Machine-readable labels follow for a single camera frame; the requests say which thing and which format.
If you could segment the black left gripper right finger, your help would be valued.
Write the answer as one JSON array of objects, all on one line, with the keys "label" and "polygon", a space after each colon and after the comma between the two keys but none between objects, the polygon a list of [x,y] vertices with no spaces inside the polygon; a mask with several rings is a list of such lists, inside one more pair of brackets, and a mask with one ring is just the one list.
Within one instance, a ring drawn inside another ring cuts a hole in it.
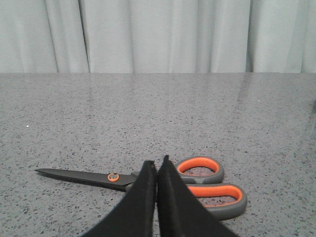
[{"label": "black left gripper right finger", "polygon": [[165,155],[158,171],[158,220],[162,237],[236,237],[189,191]]}]

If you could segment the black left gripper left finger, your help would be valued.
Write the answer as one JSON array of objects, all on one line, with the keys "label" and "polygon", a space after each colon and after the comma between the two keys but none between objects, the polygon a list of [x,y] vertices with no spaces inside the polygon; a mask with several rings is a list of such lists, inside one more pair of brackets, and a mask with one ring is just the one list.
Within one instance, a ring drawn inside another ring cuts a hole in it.
[{"label": "black left gripper left finger", "polygon": [[85,237],[151,237],[156,202],[157,170],[145,161],[136,182],[119,204]]}]

